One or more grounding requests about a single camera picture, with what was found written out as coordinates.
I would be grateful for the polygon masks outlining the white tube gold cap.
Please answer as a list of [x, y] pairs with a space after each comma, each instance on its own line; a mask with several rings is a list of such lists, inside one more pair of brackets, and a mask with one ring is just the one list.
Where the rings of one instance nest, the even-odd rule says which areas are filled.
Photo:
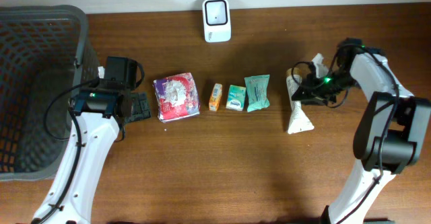
[[301, 102], [292, 99], [292, 96], [299, 89], [301, 81], [302, 78], [298, 69], [288, 69], [286, 71], [286, 85], [292, 110], [287, 129], [287, 133], [290, 135], [314, 129], [314, 125], [302, 110]]

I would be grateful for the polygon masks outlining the red purple snack bag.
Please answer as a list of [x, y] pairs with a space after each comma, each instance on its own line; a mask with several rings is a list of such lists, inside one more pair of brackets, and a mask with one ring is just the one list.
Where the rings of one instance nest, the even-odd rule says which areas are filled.
[[153, 81], [158, 118], [171, 122], [200, 114], [199, 95], [191, 73], [180, 73]]

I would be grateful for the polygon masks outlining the teal wet wipes pouch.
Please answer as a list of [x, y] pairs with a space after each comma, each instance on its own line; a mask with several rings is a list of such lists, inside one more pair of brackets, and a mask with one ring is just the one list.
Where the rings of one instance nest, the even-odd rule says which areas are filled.
[[267, 98], [269, 78], [270, 75], [255, 75], [244, 78], [248, 96], [247, 112], [261, 110], [270, 106]]

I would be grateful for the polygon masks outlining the small orange box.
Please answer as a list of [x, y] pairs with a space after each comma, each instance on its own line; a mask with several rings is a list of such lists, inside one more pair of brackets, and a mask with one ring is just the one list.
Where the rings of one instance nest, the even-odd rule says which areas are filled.
[[209, 110], [216, 112], [220, 106], [222, 98], [223, 86], [220, 83], [216, 83], [212, 89], [210, 99], [209, 99]]

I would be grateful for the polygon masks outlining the green tissue pack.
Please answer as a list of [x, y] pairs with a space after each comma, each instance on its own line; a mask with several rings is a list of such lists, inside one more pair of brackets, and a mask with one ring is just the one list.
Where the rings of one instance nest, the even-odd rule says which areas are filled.
[[246, 87], [230, 85], [226, 108], [229, 110], [243, 111], [246, 97]]

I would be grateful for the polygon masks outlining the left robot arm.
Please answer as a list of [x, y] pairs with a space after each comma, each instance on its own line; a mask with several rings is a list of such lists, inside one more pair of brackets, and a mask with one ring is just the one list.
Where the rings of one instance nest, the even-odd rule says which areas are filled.
[[71, 96], [71, 130], [51, 188], [33, 223], [90, 223], [96, 188], [105, 159], [127, 123], [141, 120], [136, 89], [144, 79], [142, 64], [108, 57], [103, 77], [85, 81], [60, 95]]

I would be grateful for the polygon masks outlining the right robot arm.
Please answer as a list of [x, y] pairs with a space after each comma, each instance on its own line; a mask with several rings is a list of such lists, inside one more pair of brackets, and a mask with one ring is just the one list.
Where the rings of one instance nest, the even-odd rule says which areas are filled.
[[405, 89], [384, 52], [365, 46], [361, 39], [340, 42], [329, 67], [320, 54], [305, 65], [310, 70], [305, 77], [296, 65], [286, 71], [292, 108], [288, 133], [313, 128], [302, 105], [338, 108], [337, 95], [353, 87], [366, 96], [368, 105], [353, 140], [352, 172], [319, 218], [319, 223], [365, 223], [383, 188], [418, 161], [430, 121], [430, 100]]

